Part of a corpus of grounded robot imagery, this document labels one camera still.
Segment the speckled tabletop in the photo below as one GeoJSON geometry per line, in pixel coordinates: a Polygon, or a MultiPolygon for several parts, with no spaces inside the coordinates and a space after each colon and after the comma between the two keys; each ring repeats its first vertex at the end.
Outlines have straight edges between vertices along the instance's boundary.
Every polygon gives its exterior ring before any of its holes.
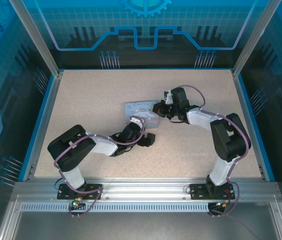
{"type": "MultiPolygon", "coordinates": [[[[120,132],[126,126],[125,103],[161,100],[164,91],[183,84],[203,92],[204,109],[237,113],[246,125],[230,70],[65,70],[34,176],[59,177],[47,146],[69,128],[81,124],[105,136],[120,132]]],[[[185,90],[190,104],[202,102],[193,89],[185,90]]],[[[217,155],[212,135],[205,129],[162,118],[158,128],[146,132],[156,134],[151,147],[135,146],[118,157],[90,153],[80,164],[83,176],[190,178],[206,177],[213,169],[217,155]]],[[[253,148],[232,176],[261,176],[253,148]]]]}

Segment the robotic arm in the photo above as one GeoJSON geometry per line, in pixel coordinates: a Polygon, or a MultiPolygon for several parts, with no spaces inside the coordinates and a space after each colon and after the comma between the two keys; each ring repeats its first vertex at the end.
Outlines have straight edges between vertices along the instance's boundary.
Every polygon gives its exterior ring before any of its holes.
{"type": "Polygon", "coordinates": [[[141,136],[144,129],[141,118],[133,116],[122,132],[115,133],[109,137],[87,132],[81,125],[76,125],[53,140],[47,147],[54,160],[59,158],[66,149],[77,140],[86,137],[71,150],[67,151],[55,162],[55,166],[61,170],[72,190],[84,192],[86,182],[80,172],[79,164],[89,153],[104,154],[117,157],[130,151],[136,144],[149,147],[155,141],[155,135],[148,133],[141,136]]]}
{"type": "Polygon", "coordinates": [[[202,110],[200,106],[190,105],[185,91],[182,87],[177,87],[164,92],[164,100],[155,104],[152,111],[160,117],[167,117],[171,120],[177,117],[179,122],[191,125],[198,125],[212,133],[215,151],[218,155],[216,164],[212,172],[207,176],[206,189],[210,197],[214,197],[224,191],[228,185],[228,177],[231,174],[236,160],[244,155],[246,142],[251,148],[251,141],[245,128],[235,113],[220,116],[218,113],[210,113],[202,110]],[[240,135],[230,120],[238,127],[243,135],[240,135]]]}

